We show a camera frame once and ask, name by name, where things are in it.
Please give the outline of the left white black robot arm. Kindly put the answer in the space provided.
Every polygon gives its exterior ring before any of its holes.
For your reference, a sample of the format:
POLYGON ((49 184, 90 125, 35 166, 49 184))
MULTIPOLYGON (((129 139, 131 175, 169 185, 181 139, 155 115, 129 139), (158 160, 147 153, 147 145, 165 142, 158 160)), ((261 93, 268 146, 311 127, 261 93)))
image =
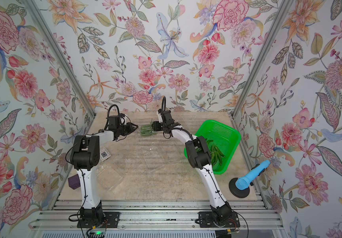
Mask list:
POLYGON ((82 206, 77 213, 80 223, 100 225, 107 221, 97 192, 96 169, 100 161, 100 146, 108 142, 118 142, 120 137, 125 139, 137 128, 138 126, 113 104, 107 111, 103 129, 97 133, 75 137, 66 157, 69 157, 68 163, 77 171, 81 183, 82 206))

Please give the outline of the green plastic mesh basket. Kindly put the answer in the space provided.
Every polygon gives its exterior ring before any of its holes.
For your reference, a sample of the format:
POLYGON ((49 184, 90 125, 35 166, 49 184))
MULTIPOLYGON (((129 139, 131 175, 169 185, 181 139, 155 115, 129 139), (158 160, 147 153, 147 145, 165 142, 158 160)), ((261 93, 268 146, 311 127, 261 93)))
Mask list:
POLYGON ((240 133, 230 126, 215 120, 207 120, 197 130, 196 136, 211 139, 224 154, 223 164, 213 166, 216 175, 224 174, 241 141, 240 133))

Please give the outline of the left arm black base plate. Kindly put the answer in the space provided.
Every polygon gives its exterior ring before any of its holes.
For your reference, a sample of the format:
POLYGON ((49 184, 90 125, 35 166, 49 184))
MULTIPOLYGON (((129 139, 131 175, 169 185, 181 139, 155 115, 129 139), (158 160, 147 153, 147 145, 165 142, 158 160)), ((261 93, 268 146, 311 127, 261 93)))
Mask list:
POLYGON ((81 215, 77 228, 117 228, 120 220, 120 212, 104 212, 101 214, 81 215))

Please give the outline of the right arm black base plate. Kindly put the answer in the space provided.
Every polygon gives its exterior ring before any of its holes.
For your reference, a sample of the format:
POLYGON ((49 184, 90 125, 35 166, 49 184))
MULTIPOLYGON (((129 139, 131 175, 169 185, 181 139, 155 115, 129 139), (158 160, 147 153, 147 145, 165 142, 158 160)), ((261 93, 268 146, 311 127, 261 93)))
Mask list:
POLYGON ((219 218, 214 212, 199 212, 195 223, 200 228, 240 228, 236 212, 230 212, 229 216, 222 218, 219 218))

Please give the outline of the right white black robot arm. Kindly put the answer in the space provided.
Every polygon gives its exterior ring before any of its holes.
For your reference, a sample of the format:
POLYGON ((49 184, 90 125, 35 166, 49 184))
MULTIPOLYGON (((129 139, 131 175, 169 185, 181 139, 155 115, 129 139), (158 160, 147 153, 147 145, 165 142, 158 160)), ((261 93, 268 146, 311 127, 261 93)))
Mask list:
POLYGON ((158 109, 159 120, 152 123, 152 128, 154 131, 163 132, 164 136, 168 135, 169 139, 173 137, 184 144, 189 164, 198 172, 207 191, 212 211, 211 219, 222 227, 230 219, 232 208, 217 184, 207 142, 204 137, 191 134, 176 122, 166 104, 166 97, 163 97, 161 108, 158 109))

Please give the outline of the clear pepper container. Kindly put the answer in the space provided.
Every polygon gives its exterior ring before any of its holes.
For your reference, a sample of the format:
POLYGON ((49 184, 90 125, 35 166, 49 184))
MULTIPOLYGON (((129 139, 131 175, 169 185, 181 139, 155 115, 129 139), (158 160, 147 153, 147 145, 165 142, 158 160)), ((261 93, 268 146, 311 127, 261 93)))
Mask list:
POLYGON ((125 172, 116 164, 105 161, 96 170, 97 182, 106 191, 115 189, 124 179, 125 172))
POLYGON ((149 123, 140 126, 139 127, 139 135, 142 137, 150 137, 150 136, 157 135, 158 132, 155 131, 152 127, 153 123, 154 123, 154 121, 151 120, 149 123))
POLYGON ((141 149, 138 152, 138 157, 148 171, 155 171, 168 163, 157 148, 141 149))

